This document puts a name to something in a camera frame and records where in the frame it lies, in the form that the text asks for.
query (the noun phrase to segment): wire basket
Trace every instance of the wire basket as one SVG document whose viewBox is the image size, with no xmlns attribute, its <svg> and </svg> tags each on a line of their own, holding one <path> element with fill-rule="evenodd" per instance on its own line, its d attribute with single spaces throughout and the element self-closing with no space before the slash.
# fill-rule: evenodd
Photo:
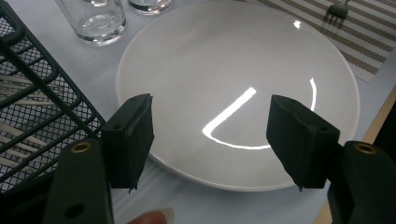
<svg viewBox="0 0 396 224">
<path fill-rule="evenodd" d="M 60 151 L 105 124 L 66 72 L 0 0 L 0 192 L 56 169 Z"/>
</svg>

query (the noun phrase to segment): glass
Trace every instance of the glass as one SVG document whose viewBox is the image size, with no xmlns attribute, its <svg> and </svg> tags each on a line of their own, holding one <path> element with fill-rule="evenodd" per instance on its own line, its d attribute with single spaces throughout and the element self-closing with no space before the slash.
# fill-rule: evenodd
<svg viewBox="0 0 396 224">
<path fill-rule="evenodd" d="M 172 0 L 128 0 L 128 3 L 138 13 L 157 15 L 169 8 Z"/>
<path fill-rule="evenodd" d="M 56 0 L 76 35 L 103 46 L 118 41 L 126 30 L 120 0 Z"/>
</svg>

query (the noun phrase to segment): white plate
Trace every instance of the white plate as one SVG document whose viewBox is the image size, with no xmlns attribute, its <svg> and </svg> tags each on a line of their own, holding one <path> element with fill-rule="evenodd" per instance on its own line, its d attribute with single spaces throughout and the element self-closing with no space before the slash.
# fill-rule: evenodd
<svg viewBox="0 0 396 224">
<path fill-rule="evenodd" d="M 265 138 L 272 94 L 315 107 L 341 130 L 340 143 L 359 120 L 355 79 L 328 39 L 240 2 L 182 7 L 149 24 L 122 57 L 117 90 L 120 105 L 152 94 L 154 160 L 221 189 L 293 185 Z"/>
</svg>

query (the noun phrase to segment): placemat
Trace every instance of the placemat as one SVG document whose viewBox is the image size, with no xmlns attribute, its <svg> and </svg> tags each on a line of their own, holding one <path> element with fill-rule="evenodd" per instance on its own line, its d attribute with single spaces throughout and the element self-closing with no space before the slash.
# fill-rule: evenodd
<svg viewBox="0 0 396 224">
<path fill-rule="evenodd" d="M 396 44 L 396 0 L 352 0 L 346 19 L 327 12 L 337 0 L 258 1 L 308 23 L 341 51 L 356 77 L 370 82 Z"/>
</svg>

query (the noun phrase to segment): white table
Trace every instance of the white table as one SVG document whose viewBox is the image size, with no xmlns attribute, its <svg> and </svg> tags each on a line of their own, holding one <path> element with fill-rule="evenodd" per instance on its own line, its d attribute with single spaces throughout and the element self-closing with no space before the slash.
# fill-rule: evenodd
<svg viewBox="0 0 396 224">
<path fill-rule="evenodd" d="M 174 0 L 171 9 L 206 0 Z M 157 17 L 141 16 L 122 0 L 128 30 L 117 44 L 93 48 L 78 41 L 54 1 L 8 0 L 20 18 L 77 83 L 105 119 L 117 110 L 115 76 L 132 38 Z M 393 51 L 370 83 L 357 80 L 361 120 L 355 139 L 363 138 L 396 84 Z M 242 193 L 212 189 L 180 178 L 148 160 L 138 191 L 112 190 L 116 223 L 126 223 L 148 210 L 173 207 L 181 223 L 312 223 L 326 200 L 326 189 L 287 189 Z"/>
</svg>

